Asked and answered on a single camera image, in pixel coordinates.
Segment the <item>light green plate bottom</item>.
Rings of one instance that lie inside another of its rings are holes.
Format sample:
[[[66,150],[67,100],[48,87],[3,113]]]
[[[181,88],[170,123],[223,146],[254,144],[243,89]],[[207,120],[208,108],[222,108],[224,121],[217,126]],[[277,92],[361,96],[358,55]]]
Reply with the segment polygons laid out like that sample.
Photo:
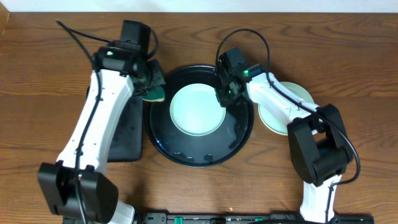
[[[292,82],[281,82],[283,86],[289,89],[291,92],[295,93],[299,97],[303,98],[305,101],[314,103],[314,100],[310,93],[303,88],[302,86],[292,83]],[[265,126],[270,129],[271,131],[287,136],[287,127],[283,125],[274,115],[272,115],[267,109],[262,107],[261,105],[258,106],[258,112],[261,121],[265,124]]]

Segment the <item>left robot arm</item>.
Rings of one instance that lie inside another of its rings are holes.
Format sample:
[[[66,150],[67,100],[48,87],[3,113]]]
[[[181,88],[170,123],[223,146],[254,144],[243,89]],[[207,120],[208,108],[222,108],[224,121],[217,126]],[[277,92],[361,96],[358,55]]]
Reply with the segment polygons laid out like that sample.
[[[52,214],[83,223],[134,221],[134,208],[120,201],[106,171],[111,141],[129,99],[165,98],[163,73],[149,49],[154,39],[149,26],[125,20],[118,40],[88,55],[93,72],[75,130],[57,161],[43,163],[37,174]]]

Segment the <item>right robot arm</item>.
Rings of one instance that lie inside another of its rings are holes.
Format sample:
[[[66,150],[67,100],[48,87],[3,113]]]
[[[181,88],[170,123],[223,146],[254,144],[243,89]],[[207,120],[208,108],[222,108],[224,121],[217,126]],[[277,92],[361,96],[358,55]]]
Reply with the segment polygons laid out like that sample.
[[[307,222],[330,223],[335,216],[335,190],[351,161],[358,160],[333,105],[318,106],[283,86],[260,64],[250,65],[238,48],[216,55],[216,88],[222,107],[241,98],[268,110],[287,128],[290,158],[304,182],[300,214]]]

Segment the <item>light green plate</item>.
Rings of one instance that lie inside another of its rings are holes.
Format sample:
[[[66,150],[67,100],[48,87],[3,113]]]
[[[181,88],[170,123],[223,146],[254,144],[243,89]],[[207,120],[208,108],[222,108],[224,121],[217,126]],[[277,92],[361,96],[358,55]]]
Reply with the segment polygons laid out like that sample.
[[[283,86],[289,89],[291,92],[295,93],[299,97],[303,98],[305,101],[314,103],[314,100],[310,93],[303,88],[302,86],[292,83],[292,82],[281,82]],[[258,112],[261,121],[265,124],[265,126],[270,129],[271,131],[287,136],[287,127],[283,125],[274,115],[272,115],[267,109],[262,107],[261,105],[258,106]]]
[[[204,136],[218,129],[224,121],[226,109],[221,107],[215,89],[194,83],[181,88],[170,103],[173,124],[190,136]]]

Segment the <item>light green plate top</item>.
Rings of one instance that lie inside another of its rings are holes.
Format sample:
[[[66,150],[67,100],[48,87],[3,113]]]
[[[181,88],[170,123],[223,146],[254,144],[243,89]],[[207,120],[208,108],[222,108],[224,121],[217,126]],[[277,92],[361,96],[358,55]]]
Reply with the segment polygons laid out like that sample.
[[[173,124],[190,136],[204,136],[218,129],[224,121],[226,109],[221,107],[215,89],[194,83],[181,88],[170,103]]]

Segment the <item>green yellow sponge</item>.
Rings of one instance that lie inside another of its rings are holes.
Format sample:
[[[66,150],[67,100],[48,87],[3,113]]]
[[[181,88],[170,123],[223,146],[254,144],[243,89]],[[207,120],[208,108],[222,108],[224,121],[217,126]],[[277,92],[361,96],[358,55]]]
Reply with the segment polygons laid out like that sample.
[[[148,102],[162,102],[165,100],[165,91],[161,86],[146,91],[141,98]]]

